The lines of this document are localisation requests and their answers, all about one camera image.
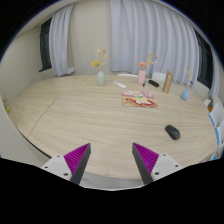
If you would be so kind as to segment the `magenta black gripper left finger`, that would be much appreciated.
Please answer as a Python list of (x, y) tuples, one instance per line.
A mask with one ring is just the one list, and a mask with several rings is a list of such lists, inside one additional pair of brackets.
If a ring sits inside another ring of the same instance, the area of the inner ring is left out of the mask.
[(53, 156), (42, 169), (79, 185), (91, 154), (89, 143), (78, 147), (66, 155)]

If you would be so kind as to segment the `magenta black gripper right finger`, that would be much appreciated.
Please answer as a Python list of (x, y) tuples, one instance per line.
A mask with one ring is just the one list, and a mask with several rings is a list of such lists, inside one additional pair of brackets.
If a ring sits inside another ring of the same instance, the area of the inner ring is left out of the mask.
[(137, 143), (132, 144), (132, 154), (145, 185), (182, 169), (168, 154), (157, 154)]

